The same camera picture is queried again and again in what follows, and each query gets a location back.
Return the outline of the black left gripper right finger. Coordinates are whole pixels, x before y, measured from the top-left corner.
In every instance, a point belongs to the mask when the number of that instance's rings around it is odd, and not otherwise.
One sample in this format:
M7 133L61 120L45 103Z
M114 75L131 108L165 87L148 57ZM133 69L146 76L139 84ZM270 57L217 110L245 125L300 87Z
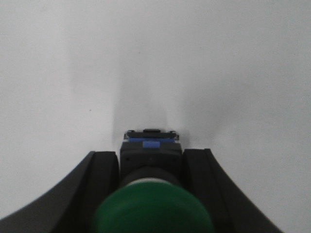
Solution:
M184 151L182 182L207 209L217 233L281 231L236 186L210 149Z

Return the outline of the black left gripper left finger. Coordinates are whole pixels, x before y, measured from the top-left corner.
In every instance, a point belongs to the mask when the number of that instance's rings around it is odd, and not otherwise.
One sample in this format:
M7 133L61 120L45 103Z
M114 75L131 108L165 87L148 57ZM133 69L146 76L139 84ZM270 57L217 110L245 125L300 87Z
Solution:
M98 206L119 184L114 152L91 151L48 192L0 221L2 233L88 233Z

